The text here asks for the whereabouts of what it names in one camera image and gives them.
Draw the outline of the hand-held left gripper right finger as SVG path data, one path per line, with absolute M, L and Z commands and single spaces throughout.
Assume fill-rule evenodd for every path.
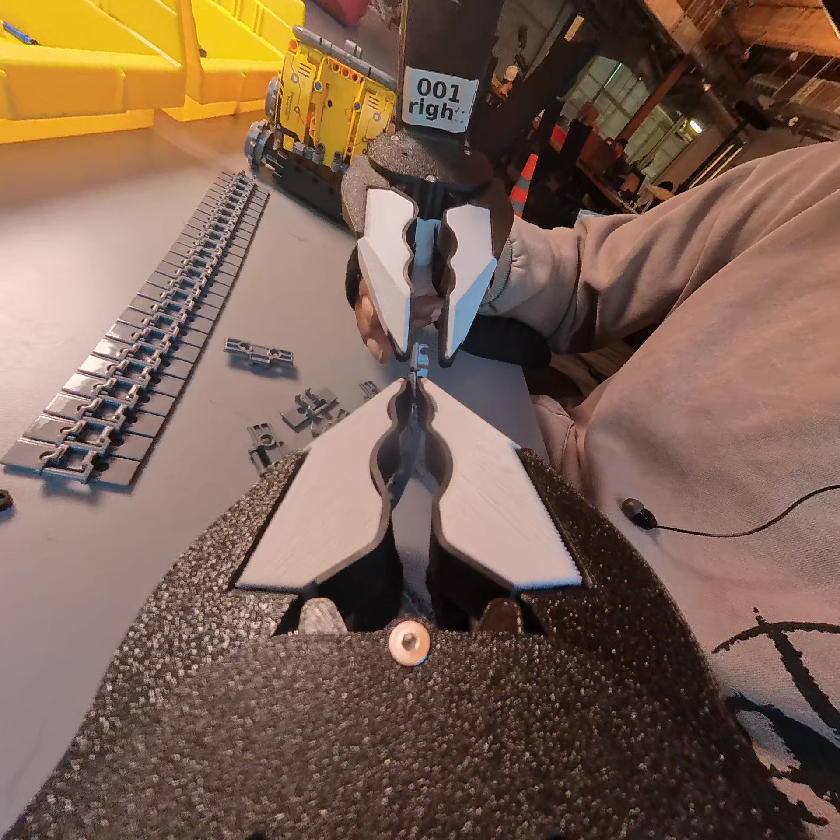
M 521 448 L 428 379 L 417 381 L 417 417 L 441 546 L 508 590 L 582 585 Z

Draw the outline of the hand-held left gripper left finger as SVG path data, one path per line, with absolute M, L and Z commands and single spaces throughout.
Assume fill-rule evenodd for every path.
M 408 379 L 401 379 L 310 444 L 237 588 L 311 592 L 378 548 L 407 426 Z

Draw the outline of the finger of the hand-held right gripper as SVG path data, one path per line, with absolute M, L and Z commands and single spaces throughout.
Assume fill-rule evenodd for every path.
M 421 298 L 412 282 L 414 254 L 407 233 L 417 205 L 395 188 L 369 189 L 364 230 L 357 245 L 362 279 L 370 292 L 393 357 L 407 361 L 421 327 Z
M 438 362 L 452 364 L 480 309 L 497 267 L 490 210 L 464 204 L 444 212 L 437 240 L 444 259 L 438 294 Z

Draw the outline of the grey toy track belt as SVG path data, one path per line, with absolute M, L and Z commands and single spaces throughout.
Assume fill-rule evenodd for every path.
M 269 197 L 249 172 L 217 174 L 154 272 L 2 467 L 132 486 L 201 360 Z
M 415 342 L 409 364 L 408 381 L 410 384 L 411 405 L 405 428 L 400 433 L 399 459 L 393 476 L 388 479 L 387 488 L 392 505 L 395 509 L 403 496 L 408 482 L 414 471 L 417 454 L 421 447 L 424 432 L 419 423 L 417 407 L 417 384 L 427 377 L 429 367 L 429 346 L 426 343 Z

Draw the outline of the yellow toy robot vehicle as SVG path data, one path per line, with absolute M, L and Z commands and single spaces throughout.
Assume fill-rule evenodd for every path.
M 386 131 L 396 80 L 363 59 L 352 41 L 339 47 L 296 25 L 280 74 L 266 92 L 266 118 L 254 122 L 245 157 L 255 172 L 320 211 L 343 221 L 341 182 L 354 158 Z

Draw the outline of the double grey track link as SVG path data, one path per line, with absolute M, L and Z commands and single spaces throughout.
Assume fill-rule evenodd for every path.
M 283 374 L 296 370 L 293 352 L 276 346 L 226 337 L 224 352 L 229 366 L 238 370 L 279 371 Z

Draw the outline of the person's right forearm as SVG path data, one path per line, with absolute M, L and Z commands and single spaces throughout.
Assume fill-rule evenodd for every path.
M 641 215 L 543 229 L 518 219 L 479 313 L 558 353 L 660 323 L 710 283 L 725 306 L 838 291 L 838 142 L 736 166 Z

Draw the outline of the grey desk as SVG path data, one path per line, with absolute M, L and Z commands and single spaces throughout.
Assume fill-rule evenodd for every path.
M 220 170 L 247 166 L 253 115 L 2 147 L 2 453 L 83 362 Z M 67 749 L 134 617 L 202 531 L 257 482 L 246 427 L 296 394 L 342 408 L 404 368 L 379 366 L 344 296 L 354 244 L 276 191 L 201 360 L 127 492 L 2 471 L 4 833 Z M 296 370 L 229 366 L 226 337 L 293 352 Z

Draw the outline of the person's right hand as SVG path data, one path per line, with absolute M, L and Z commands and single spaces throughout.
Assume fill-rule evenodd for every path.
M 378 364 L 387 364 L 393 358 L 392 346 L 363 279 L 360 280 L 353 311 L 364 346 Z

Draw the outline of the orange traffic cone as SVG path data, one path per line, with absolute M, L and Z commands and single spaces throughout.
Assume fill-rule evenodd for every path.
M 539 160 L 537 154 L 531 153 L 521 169 L 518 179 L 510 192 L 510 201 L 513 213 L 516 217 L 522 218 L 524 209 L 529 198 L 531 181 Z

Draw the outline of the yellow plastic storage bin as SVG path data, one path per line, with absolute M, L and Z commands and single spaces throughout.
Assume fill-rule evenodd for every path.
M 302 1 L 163 1 L 175 16 L 176 58 L 185 70 L 180 122 L 261 110 L 303 26 Z
M 186 73 L 175 16 L 158 1 L 2 1 L 1 142 L 147 128 L 178 107 Z

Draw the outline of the person's beige hoodie torso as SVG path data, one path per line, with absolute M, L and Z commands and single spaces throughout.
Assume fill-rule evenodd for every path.
M 838 291 L 725 306 L 706 283 L 575 408 L 535 401 L 551 464 L 612 520 L 755 529 L 838 484 Z M 748 537 L 622 529 L 685 615 L 813 837 L 838 838 L 838 490 Z

